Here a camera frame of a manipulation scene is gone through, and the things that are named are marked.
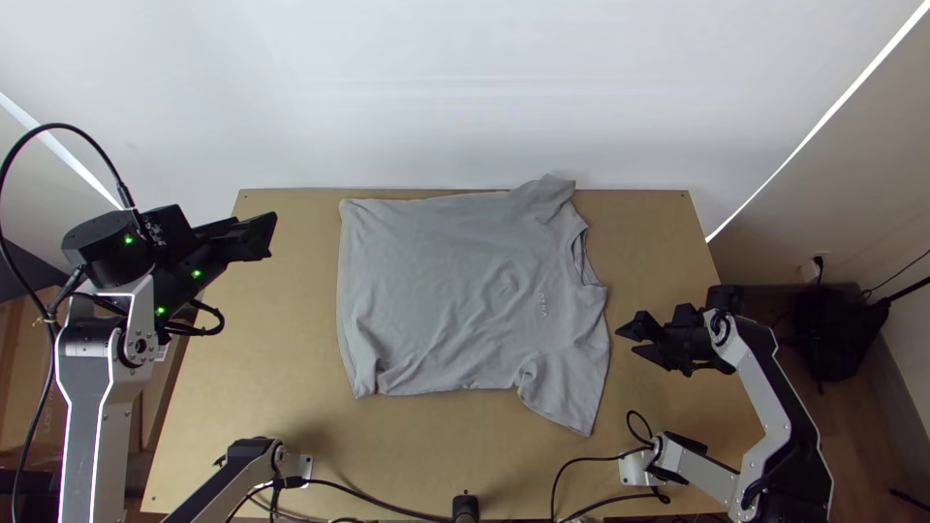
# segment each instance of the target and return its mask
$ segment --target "t-shirt sleeve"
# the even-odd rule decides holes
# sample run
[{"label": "t-shirt sleeve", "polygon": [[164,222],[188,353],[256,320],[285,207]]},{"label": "t-shirt sleeve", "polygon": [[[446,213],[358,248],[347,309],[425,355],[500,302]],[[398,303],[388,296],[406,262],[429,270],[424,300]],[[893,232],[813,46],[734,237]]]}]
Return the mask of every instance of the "t-shirt sleeve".
[{"label": "t-shirt sleeve", "polygon": [[590,436],[601,405],[609,347],[545,354],[520,370],[517,392],[533,412]]}]

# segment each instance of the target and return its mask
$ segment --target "wood panel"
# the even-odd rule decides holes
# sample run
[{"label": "wood panel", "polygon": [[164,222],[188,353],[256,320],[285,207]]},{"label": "wood panel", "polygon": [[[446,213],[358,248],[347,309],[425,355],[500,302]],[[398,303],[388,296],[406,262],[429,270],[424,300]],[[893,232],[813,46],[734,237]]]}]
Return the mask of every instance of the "wood panel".
[{"label": "wood panel", "polygon": [[[600,414],[591,438],[525,408],[514,390],[353,398],[335,339],[335,284],[344,198],[424,198],[435,191],[243,191],[235,214],[268,210],[279,222],[273,257],[231,265],[205,301],[226,315],[226,331],[192,340],[181,366],[143,508],[169,511],[215,472],[210,463],[238,438],[281,437],[316,456],[315,477],[351,484],[402,506],[439,514],[468,489],[487,518],[548,517],[551,481],[566,460],[636,446],[624,415],[637,409],[656,429],[706,442],[738,464],[761,437],[735,377],[686,379],[613,338]],[[717,274],[689,196],[668,191],[580,191],[573,202],[591,226],[588,249],[609,288],[615,328],[648,309],[660,320],[675,304],[702,303]],[[561,483],[560,514],[627,492],[616,465],[584,464]],[[637,500],[598,515],[716,511],[694,488],[669,489],[674,502]],[[342,493],[287,492],[282,507],[317,517],[396,516]],[[246,506],[243,514],[261,515]]]}]

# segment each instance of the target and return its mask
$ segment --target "black cable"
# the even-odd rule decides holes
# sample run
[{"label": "black cable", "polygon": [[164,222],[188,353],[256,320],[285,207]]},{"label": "black cable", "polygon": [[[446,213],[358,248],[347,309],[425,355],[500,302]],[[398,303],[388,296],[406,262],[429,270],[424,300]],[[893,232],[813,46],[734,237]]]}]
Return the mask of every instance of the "black cable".
[{"label": "black cable", "polygon": [[[648,439],[648,440],[645,439],[645,438],[643,438],[642,436],[640,436],[640,435],[633,429],[633,424],[630,422],[630,418],[633,417],[633,416],[638,417],[639,420],[642,421],[642,424],[646,426],[646,432],[649,433],[649,439]],[[646,421],[646,418],[643,417],[642,414],[640,414],[640,413],[638,413],[638,412],[636,412],[636,411],[633,411],[633,410],[627,411],[627,430],[630,431],[630,434],[632,434],[633,437],[636,438],[636,440],[637,440],[638,442],[642,443],[643,445],[649,445],[650,447],[652,447],[652,439],[653,439],[652,427],[649,426],[649,422]]]},{"label": "black cable", "polygon": [[749,508],[749,505],[752,504],[753,500],[761,494],[762,490],[768,486],[768,482],[772,479],[779,469],[782,468],[786,463],[791,461],[794,455],[800,450],[800,445],[794,444],[791,446],[791,449],[788,451],[788,454],[785,455],[774,467],[772,470],[763,474],[760,478],[756,479],[749,486],[746,487],[745,492],[743,493],[743,501],[740,502],[740,506],[743,507],[743,510]]},{"label": "black cable", "polygon": [[107,309],[108,311],[112,312],[116,316],[125,317],[129,315],[129,313],[125,309],[123,309],[119,305],[113,303],[112,301],[110,301],[109,299],[103,296],[98,296],[95,294],[88,294],[87,292],[71,292],[68,295],[73,296],[73,297],[79,297],[81,299],[89,299],[90,301],[93,301],[94,304],[97,305],[98,307],[102,309]]},{"label": "black cable", "polygon": [[248,498],[248,500],[252,502],[252,504],[255,505],[256,507],[261,508],[262,510],[268,512],[268,516],[277,516],[283,519],[287,519],[288,521],[294,521],[296,523],[319,523],[318,521],[315,521],[313,519],[293,516],[290,514],[286,514],[278,509],[271,508],[268,505],[255,499],[255,497],[253,497],[252,494],[249,494],[248,496],[246,496],[246,498]]},{"label": "black cable", "polygon": [[281,497],[281,489],[275,487],[271,491],[271,510],[268,511],[268,523],[274,523],[274,516],[278,513],[278,498]]},{"label": "black cable", "polygon": [[813,260],[814,264],[819,269],[817,271],[817,286],[819,287],[821,281],[823,281],[823,256],[814,256],[811,260]]},{"label": "black cable", "polygon": [[616,496],[613,498],[607,498],[605,500],[598,501],[595,504],[589,505],[580,510],[576,510],[575,512],[572,513],[572,515],[570,515],[569,517],[565,519],[562,519],[559,523],[565,523],[566,521],[572,521],[573,519],[576,519],[577,517],[581,517],[587,512],[590,512],[591,510],[594,510],[595,508],[598,508],[598,507],[603,507],[604,505],[609,505],[611,503],[619,503],[622,501],[639,500],[643,498],[656,498],[663,505],[668,505],[669,503],[671,503],[671,498],[669,496],[659,492],[659,489],[657,487],[652,487],[652,492],[650,492],[649,494],[629,494],[627,496]]},{"label": "black cable", "polygon": [[213,315],[213,317],[216,318],[216,326],[211,328],[204,328],[194,327],[179,322],[165,322],[162,327],[165,332],[179,334],[181,336],[215,336],[223,331],[223,327],[226,326],[226,318],[223,316],[223,313],[221,313],[219,309],[210,307],[209,305],[206,305],[196,299],[192,299],[188,303],[196,309]]},{"label": "black cable", "polygon": [[243,505],[245,505],[245,502],[249,501],[249,498],[251,498],[252,496],[255,496],[259,492],[262,492],[263,490],[271,488],[272,486],[273,485],[269,484],[269,485],[260,486],[258,488],[253,488],[251,492],[249,492],[248,494],[242,497],[242,501],[240,501],[235,506],[235,508],[232,509],[232,512],[230,512],[230,515],[226,516],[226,521],[224,523],[230,523],[231,521],[233,521],[235,514],[239,512],[239,509],[242,508]]},{"label": "black cable", "polygon": [[325,479],[305,479],[304,482],[309,484],[325,485],[336,490],[341,490],[346,494],[350,494],[359,498],[360,500],[366,501],[376,507],[381,507],[391,512],[397,512],[398,514],[404,514],[406,516],[414,517],[416,519],[423,519],[426,521],[434,521],[435,523],[451,523],[451,520],[447,517],[440,517],[433,514],[427,514],[425,512],[418,512],[416,510],[410,510],[408,508],[398,507],[397,505],[392,505],[387,502],[383,502],[378,498],[369,496],[364,492],[358,492],[347,486],[340,485],[339,483],[333,483],[332,481],[326,481]]},{"label": "black cable", "polygon": [[897,278],[898,276],[900,276],[902,273],[904,273],[904,271],[906,271],[906,270],[908,270],[909,268],[911,268],[915,263],[917,263],[917,262],[923,260],[924,258],[926,258],[927,255],[930,255],[930,249],[927,249],[926,251],[923,252],[922,255],[918,256],[917,258],[914,258],[910,263],[908,263],[908,264],[905,265],[903,268],[901,268],[901,270],[895,272],[895,273],[894,273],[893,275],[891,275],[891,277],[888,278],[887,280],[885,280],[885,281],[879,283],[877,286],[875,286],[875,287],[873,287],[873,288],[871,288],[871,289],[866,289],[865,291],[860,292],[859,295],[862,295],[865,299],[868,299],[869,297],[872,296],[872,292],[875,292],[875,291],[877,291],[878,289],[881,289],[882,287],[884,287],[885,284],[887,284],[887,283],[890,282],[891,280],[893,280],[893,279]]},{"label": "black cable", "polygon": [[549,495],[549,521],[552,521],[552,522],[555,521],[555,491],[556,491],[556,489],[557,489],[558,486],[559,486],[559,478],[562,477],[562,473],[564,473],[565,470],[566,470],[567,468],[569,468],[569,465],[572,465],[572,463],[579,463],[579,462],[582,462],[582,461],[616,461],[616,460],[618,460],[618,459],[623,459],[623,458],[629,456],[630,454],[636,454],[637,452],[642,452],[642,451],[644,451],[644,450],[649,450],[649,449],[651,449],[651,448],[652,448],[652,444],[649,444],[649,445],[647,445],[647,446],[638,446],[638,447],[634,448],[633,450],[627,450],[626,452],[622,452],[622,453],[617,454],[617,455],[615,455],[615,456],[608,456],[608,457],[577,457],[577,458],[575,458],[575,459],[570,459],[569,461],[566,461],[565,464],[562,465],[562,468],[559,469],[559,473],[555,475],[555,479],[552,481],[552,492],[551,492],[551,494]]},{"label": "black cable", "polygon": [[[265,505],[260,500],[255,499],[253,495],[248,496],[249,501],[252,502],[256,507],[261,508],[262,510],[272,513],[272,515],[280,517],[282,519],[287,519],[288,521],[293,521],[295,523],[321,523],[326,521],[325,518],[309,518],[309,517],[299,517],[286,512],[282,512],[280,509],[272,510],[271,507]],[[336,519],[329,520],[328,523],[365,523],[363,520],[355,517],[337,517]]]},{"label": "black cable", "polygon": [[52,299],[49,305],[46,306],[46,312],[48,312],[48,316],[56,322],[58,321],[58,306],[61,305],[61,302],[68,297],[68,294],[70,294],[78,287],[78,285],[80,285],[80,277],[84,275],[85,268],[86,266],[84,264],[75,267],[75,270],[71,273],[68,281],[66,281],[65,285],[61,287],[61,291],[59,291],[58,295]]},{"label": "black cable", "polygon": [[[55,337],[58,334],[58,329],[53,323],[46,323],[46,330],[48,333],[48,342],[54,347]],[[42,409],[46,405],[46,400],[48,399],[48,392],[51,390],[51,385],[55,382],[55,354],[54,350],[48,357],[48,370],[46,371],[46,383],[42,386],[42,393],[39,396],[39,404],[36,406],[36,412],[32,414],[32,421],[29,422],[29,428],[26,429],[26,439],[22,444],[22,452],[19,455],[19,461],[16,463],[16,472],[13,475],[13,490],[10,493],[11,501],[10,507],[13,515],[13,523],[19,521],[19,517],[16,510],[17,498],[19,497],[19,480],[22,477],[22,472],[26,468],[26,456],[29,454],[29,447],[32,446],[32,439],[36,434],[36,428],[39,426],[39,419],[42,416]]]}]

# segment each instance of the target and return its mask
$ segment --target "light strip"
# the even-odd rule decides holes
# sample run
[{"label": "light strip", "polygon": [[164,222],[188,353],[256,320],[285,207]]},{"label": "light strip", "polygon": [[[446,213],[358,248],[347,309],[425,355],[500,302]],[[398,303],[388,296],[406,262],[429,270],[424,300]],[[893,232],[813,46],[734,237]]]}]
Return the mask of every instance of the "light strip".
[{"label": "light strip", "polygon": [[[7,96],[3,93],[0,93],[0,107],[6,109],[10,115],[12,115],[13,118],[15,118],[26,129],[39,127],[38,120],[30,116],[26,111],[22,110],[20,106],[16,105],[13,100],[7,98]],[[94,190],[101,194],[101,196],[112,203],[114,207],[117,209],[123,208],[122,204],[120,204],[119,201],[117,201],[116,198],[114,198],[113,195],[109,193],[107,188],[104,187],[104,184],[100,183],[100,180],[97,179],[97,176],[94,176],[94,174],[88,170],[77,158],[75,158],[75,155],[71,154],[71,151],[66,149],[57,138],[51,135],[51,133],[45,132],[38,135],[36,138],[44,143],[46,147],[48,147],[48,149],[58,157],[59,160],[64,162],[65,165],[76,172],[77,175],[83,178],[85,182],[89,183],[90,186],[94,188]]]},{"label": "light strip", "polygon": [[833,104],[833,107],[831,107],[823,115],[823,117],[821,117],[821,120],[817,122],[817,125],[814,126],[814,129],[812,129],[811,132],[808,133],[806,137],[804,137],[804,139],[797,146],[797,148],[794,149],[794,152],[792,152],[789,155],[788,159],[785,160],[785,162],[783,162],[781,166],[775,169],[775,172],[773,172],[772,175],[769,176],[768,179],[765,180],[765,182],[762,183],[762,185],[760,185],[758,189],[756,189],[756,191],[749,197],[748,200],[744,201],[743,204],[740,205],[739,208],[737,208],[733,212],[733,214],[729,215],[729,218],[726,218],[726,220],[724,220],[724,222],[720,224],[718,228],[716,228],[713,232],[708,234],[707,237],[704,238],[705,241],[709,243],[710,240],[714,239],[714,237],[717,236],[717,234],[719,234],[720,231],[724,229],[724,227],[726,227],[727,225],[729,225],[730,222],[733,221],[733,218],[735,218],[736,215],[740,213],[740,211],[746,208],[746,205],[749,205],[749,202],[752,201],[753,198],[756,197],[756,195],[762,192],[762,189],[764,189],[765,186],[768,185],[768,183],[775,178],[775,176],[778,176],[778,173],[781,172],[782,169],[784,169],[785,166],[795,156],[797,156],[797,153],[800,152],[800,150],[805,145],[807,145],[807,142],[810,141],[811,138],[813,138],[814,135],[821,129],[821,127],[823,127],[823,125],[826,124],[826,122],[828,122],[830,118],[833,117],[833,114],[835,114],[836,111],[838,111],[843,106],[843,104],[846,103],[846,100],[848,100],[850,96],[852,96],[853,93],[859,88],[859,86],[862,85],[862,82],[864,82],[866,78],[872,75],[872,72],[875,71],[876,68],[878,68],[879,65],[882,64],[882,62],[884,62],[888,54],[891,51],[893,51],[894,48],[897,47],[898,44],[902,40],[904,40],[904,37],[908,36],[908,33],[911,32],[911,29],[913,29],[914,26],[920,21],[920,19],[927,13],[928,9],[930,9],[930,0],[924,0],[924,2],[920,4],[919,7],[917,7],[916,11],[914,11],[911,17],[908,18],[908,21],[904,22],[904,25],[902,25],[901,28],[898,29],[898,32],[895,33],[893,37],[891,37],[891,40],[889,40],[888,43],[884,46],[884,48],[881,51],[879,51],[879,54],[872,60],[872,62],[865,68],[865,70],[862,71],[859,77],[855,79],[852,85],[850,85],[850,88],[847,89],[846,92],[843,93],[843,95],[840,96],[840,98],[836,101],[836,103]]}]

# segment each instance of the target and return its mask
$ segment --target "wooden floor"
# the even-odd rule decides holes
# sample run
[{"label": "wooden floor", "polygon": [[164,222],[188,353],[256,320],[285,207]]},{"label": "wooden floor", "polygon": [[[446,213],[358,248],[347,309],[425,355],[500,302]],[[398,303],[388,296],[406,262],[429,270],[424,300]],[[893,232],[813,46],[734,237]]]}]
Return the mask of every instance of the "wooden floor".
[{"label": "wooden floor", "polygon": [[[773,322],[787,307],[783,297],[747,301],[743,314],[760,323]],[[790,334],[788,323],[775,329],[779,339]],[[834,480],[830,523],[930,521],[930,512],[888,494],[890,488],[911,492],[911,487],[869,373],[824,384],[820,395],[795,348],[783,344],[777,359],[821,431],[823,455]]]}]

